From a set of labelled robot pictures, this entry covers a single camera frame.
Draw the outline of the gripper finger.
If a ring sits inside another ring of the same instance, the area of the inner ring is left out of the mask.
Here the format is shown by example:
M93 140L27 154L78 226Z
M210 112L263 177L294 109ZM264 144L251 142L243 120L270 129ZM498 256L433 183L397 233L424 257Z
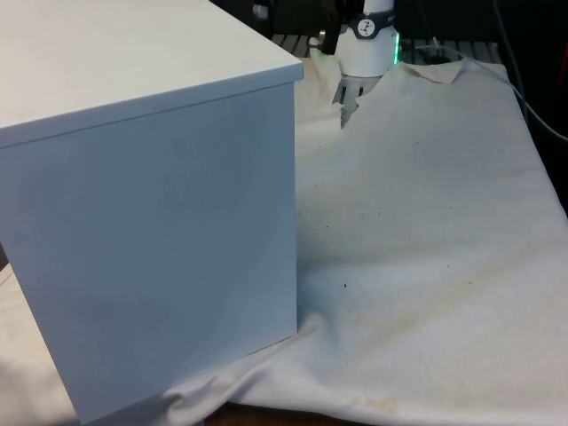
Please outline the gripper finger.
M310 47L326 55L334 55L343 24L343 2L318 1L318 11L322 18L319 32L310 38Z

